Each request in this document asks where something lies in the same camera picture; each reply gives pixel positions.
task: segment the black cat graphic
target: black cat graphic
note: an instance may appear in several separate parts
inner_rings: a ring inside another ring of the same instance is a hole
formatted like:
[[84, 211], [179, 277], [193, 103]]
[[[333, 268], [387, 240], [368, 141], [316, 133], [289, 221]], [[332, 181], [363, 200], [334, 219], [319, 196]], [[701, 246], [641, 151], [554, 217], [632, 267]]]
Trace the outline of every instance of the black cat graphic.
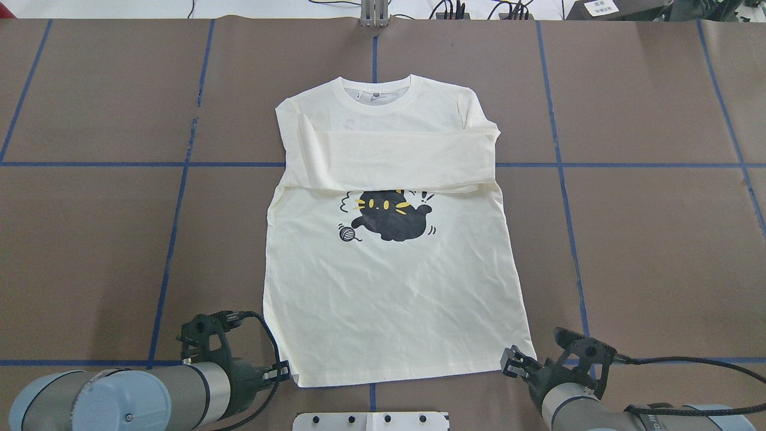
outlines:
[[351, 222], [351, 227], [364, 226], [381, 234], [383, 241], [404, 241], [423, 235], [426, 214], [431, 212], [431, 207], [425, 204], [414, 208], [404, 198], [403, 190], [364, 192], [356, 202], [362, 215]]

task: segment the grid line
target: grid line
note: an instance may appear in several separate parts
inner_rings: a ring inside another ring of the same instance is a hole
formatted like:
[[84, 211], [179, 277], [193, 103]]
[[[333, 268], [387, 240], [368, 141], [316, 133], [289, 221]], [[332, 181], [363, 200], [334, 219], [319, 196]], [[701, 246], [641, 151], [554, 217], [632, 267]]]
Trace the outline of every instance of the grid line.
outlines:
[[372, 82], [378, 82], [378, 36], [372, 38]]
[[[215, 20], [210, 20], [210, 28], [208, 29], [208, 40], [205, 45], [205, 57], [202, 60], [202, 71], [199, 78], [199, 90], [197, 92], [197, 107], [202, 105], [202, 91], [205, 86], [205, 75], [208, 70], [208, 60], [210, 58], [210, 47], [213, 40], [213, 31], [215, 30]], [[149, 344], [149, 358], [146, 361], [146, 369], [151, 370], [155, 364], [155, 355], [157, 353], [157, 343], [159, 341], [159, 328], [162, 325], [162, 311], [165, 308], [165, 296], [168, 291], [168, 282], [170, 281], [170, 264], [173, 259], [173, 252], [175, 251], [175, 239], [178, 235], [178, 217], [181, 214], [181, 205], [184, 199], [184, 191], [186, 190], [186, 179], [188, 178], [189, 166], [192, 160], [192, 150], [194, 149], [194, 139], [197, 133], [197, 122], [199, 117], [195, 117], [191, 121], [191, 130], [189, 133], [189, 144], [186, 150], [186, 158], [184, 159], [184, 169], [181, 173], [181, 185], [178, 188], [178, 199], [175, 202], [175, 212], [173, 214], [173, 226], [170, 230], [170, 241], [168, 243], [168, 254], [165, 257], [165, 270], [162, 273], [162, 284], [159, 289], [159, 299], [157, 301], [157, 312], [154, 317], [154, 328], [152, 330], [152, 341]]]
[[5, 153], [8, 151], [8, 145], [11, 144], [13, 129], [16, 128], [16, 121], [18, 120], [18, 116], [21, 114], [21, 107], [24, 106], [24, 100], [27, 98], [27, 91], [29, 91], [29, 85], [32, 83], [32, 78], [34, 77], [34, 73], [38, 69], [38, 63], [40, 62], [40, 57], [43, 54], [43, 48], [45, 48], [45, 42], [47, 41], [47, 37], [51, 33], [52, 25], [53, 25], [53, 20], [49, 19], [47, 25], [45, 26], [45, 32], [43, 33], [43, 38], [40, 40], [40, 46], [38, 47], [38, 52], [37, 54], [34, 55], [34, 61], [32, 62], [32, 67], [30, 67], [29, 69], [27, 80], [24, 82], [24, 89], [21, 90], [21, 95], [18, 97], [18, 103], [16, 104], [16, 111], [14, 111], [13, 118], [11, 118], [11, 123], [8, 125], [8, 132], [5, 134], [5, 141], [3, 141], [2, 149], [0, 150], [0, 163], [2, 163], [3, 159], [5, 158]]
[[710, 73], [710, 80], [713, 83], [713, 89], [715, 90], [715, 96], [719, 100], [719, 104], [721, 105], [721, 112], [723, 113], [723, 118], [726, 121], [726, 128], [728, 129], [728, 134], [732, 138], [732, 145], [734, 146], [734, 151], [737, 153], [737, 160], [739, 161], [739, 166], [742, 169], [742, 175], [745, 176], [745, 183], [748, 187], [748, 194], [750, 195], [750, 200], [753, 203], [753, 209], [755, 210], [755, 216], [758, 219], [758, 224], [761, 227], [761, 234], [764, 238], [766, 238], [766, 222], [764, 221], [764, 215], [761, 212], [761, 206], [758, 205], [758, 198], [755, 196], [755, 191], [753, 190], [753, 183], [750, 180], [750, 174], [748, 173], [748, 168], [745, 167], [745, 159], [742, 157], [742, 151], [739, 148], [739, 141], [737, 141], [737, 134], [734, 133], [734, 127], [732, 126], [732, 119], [728, 115], [728, 110], [726, 109], [726, 103], [723, 100], [723, 95], [721, 95], [721, 88], [718, 85], [718, 79], [715, 77], [715, 71], [713, 70], [713, 64], [710, 61], [710, 53], [708, 52], [708, 43], [705, 40], [705, 31], [702, 29], [702, 20], [697, 19], [697, 32], [699, 33], [699, 41], [702, 44], [702, 53], [705, 55], [705, 63], [707, 63], [708, 66], [708, 72]]
[[[558, 162], [498, 162], [498, 168], [558, 168]], [[110, 167], [110, 168], [171, 168], [187, 166], [186, 162], [2, 162], [7, 167]], [[201, 168], [274, 168], [285, 167], [285, 162], [189, 162], [189, 167]], [[600, 163], [600, 162], [561, 162], [564, 168], [608, 168], [608, 169], [764, 169], [766, 163]]]
[[[0, 359], [0, 367], [146, 367], [147, 360], [99, 359]], [[154, 365], [171, 367], [180, 360], [155, 360]]]
[[569, 235], [569, 250], [574, 261], [574, 272], [577, 275], [577, 290], [580, 295], [580, 318], [582, 320], [582, 333], [585, 337], [591, 336], [591, 330], [588, 327], [588, 311], [585, 307], [585, 293], [582, 288], [582, 277], [580, 275], [580, 261], [577, 256], [577, 243], [575, 242], [575, 230], [572, 228], [572, 217], [569, 209], [569, 196], [564, 178], [564, 163], [561, 159], [561, 146], [558, 141], [558, 129], [556, 128], [556, 117], [553, 111], [553, 96], [551, 94], [551, 81], [548, 76], [548, 64], [545, 61], [545, 44], [542, 40], [542, 26], [540, 21], [535, 21], [537, 26], [537, 41], [540, 47], [540, 62], [542, 64], [542, 79], [545, 82], [545, 96], [548, 100], [548, 113], [551, 117], [551, 130], [553, 133], [553, 143], [556, 152], [556, 167], [558, 168], [558, 182], [561, 185], [561, 198], [564, 203], [564, 215], [567, 220], [567, 232]]
[[378, 411], [378, 394], [376, 393], [376, 385], [375, 383], [370, 383], [370, 411], [371, 412], [377, 412]]

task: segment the white long-sleeve shirt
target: white long-sleeve shirt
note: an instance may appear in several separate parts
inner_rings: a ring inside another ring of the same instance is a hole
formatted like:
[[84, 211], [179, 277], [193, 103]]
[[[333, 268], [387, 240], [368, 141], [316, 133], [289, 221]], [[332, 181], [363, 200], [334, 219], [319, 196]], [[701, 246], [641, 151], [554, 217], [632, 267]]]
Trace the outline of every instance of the white long-sleeve shirt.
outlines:
[[534, 355], [474, 92], [337, 78], [277, 107], [264, 314], [301, 387], [499, 369]]

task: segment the metal bracket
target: metal bracket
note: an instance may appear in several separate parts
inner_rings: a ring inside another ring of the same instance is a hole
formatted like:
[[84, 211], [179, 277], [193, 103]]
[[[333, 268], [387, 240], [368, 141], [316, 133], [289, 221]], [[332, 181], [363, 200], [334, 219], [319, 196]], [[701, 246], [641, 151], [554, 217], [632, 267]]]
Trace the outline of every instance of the metal bracket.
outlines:
[[362, 0], [362, 27], [388, 27], [388, 0]]
[[301, 413], [293, 431], [450, 431], [446, 412]]

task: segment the black cable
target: black cable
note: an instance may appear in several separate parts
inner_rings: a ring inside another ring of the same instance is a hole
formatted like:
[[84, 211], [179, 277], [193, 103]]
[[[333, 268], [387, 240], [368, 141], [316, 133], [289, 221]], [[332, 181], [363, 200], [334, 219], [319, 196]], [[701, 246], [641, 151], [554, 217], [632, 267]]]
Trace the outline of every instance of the black cable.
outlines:
[[[269, 325], [266, 324], [266, 320], [263, 316], [256, 313], [255, 311], [247, 311], [244, 313], [246, 317], [255, 317], [260, 322], [260, 325], [264, 327], [264, 331], [266, 331], [266, 335], [269, 336], [269, 340], [271, 341], [271, 345], [274, 347], [274, 363], [278, 364], [280, 362], [280, 349], [277, 347], [277, 340], [274, 340], [274, 335], [271, 334], [271, 329], [269, 329]], [[277, 376], [280, 375], [282, 370], [277, 370]], [[269, 395], [266, 397], [264, 402], [258, 407], [258, 410], [255, 410], [253, 414], [249, 415], [248, 417], [242, 419], [241, 421], [235, 423], [234, 425], [227, 426], [225, 428], [219, 428], [214, 429], [213, 431], [231, 431], [233, 429], [239, 428], [240, 426], [243, 426], [245, 423], [250, 422], [251, 420], [255, 419], [256, 416], [260, 415], [261, 412], [263, 412], [266, 409], [266, 406], [269, 405], [271, 402], [271, 399], [274, 398], [274, 394], [277, 393], [277, 387], [280, 385], [279, 380], [274, 381], [274, 386], [271, 387], [271, 391], [269, 392]]]
[[[730, 364], [720, 360], [705, 359], [701, 357], [686, 357], [686, 356], [669, 356], [669, 357], [651, 357], [648, 359], [633, 359], [630, 357], [624, 357], [620, 359], [629, 365], [644, 365], [644, 364], [656, 364], [658, 362], [696, 362], [699, 364], [715, 365], [717, 367], [724, 367], [730, 370], [739, 371], [755, 378], [761, 383], [766, 383], [766, 377], [752, 371], [747, 368], [740, 367], [739, 365]], [[752, 413], [760, 413], [766, 411], [766, 403], [758, 404], [749, 407], [740, 407], [737, 409], [720, 409], [720, 410], [680, 410], [680, 409], [641, 409], [639, 407], [629, 406], [625, 409], [626, 412], [631, 412], [637, 415], [670, 415], [670, 416], [734, 416], [734, 415], [749, 415]]]
[[516, 3], [515, 8], [513, 8], [513, 11], [506, 16], [506, 19], [516, 19], [517, 16], [519, 19], [522, 19], [524, 16], [524, 4], [521, 2]]
[[444, 3], [444, 18], [445, 19], [447, 18], [447, 12], [448, 12], [447, 3], [452, 5], [452, 0], [441, 0], [440, 2], [438, 2], [436, 6], [434, 6], [434, 10], [431, 11], [431, 15], [428, 15], [428, 19], [431, 19], [434, 17], [434, 15], [436, 14], [436, 10], [439, 8], [439, 6], [441, 6], [442, 3]]
[[320, 1], [320, 0], [309, 0], [309, 3], [316, 3], [317, 5], [332, 5], [335, 3], [346, 3], [347, 5], [354, 5], [354, 6], [361, 6], [362, 3], [356, 3], [356, 2], [347, 2], [346, 0], [328, 0], [328, 1]]
[[512, 3], [512, 2], [505, 2], [503, 0], [500, 0], [499, 2], [497, 2], [497, 5], [495, 5], [495, 7], [492, 8], [492, 11], [489, 13], [489, 16], [486, 17], [487, 20], [492, 18], [492, 14], [495, 13], [495, 11], [497, 10], [497, 8], [500, 7], [500, 5], [508, 5], [508, 18], [506, 18], [506, 19], [510, 19], [511, 18], [511, 16], [513, 15], [513, 5], [514, 5], [514, 3]]

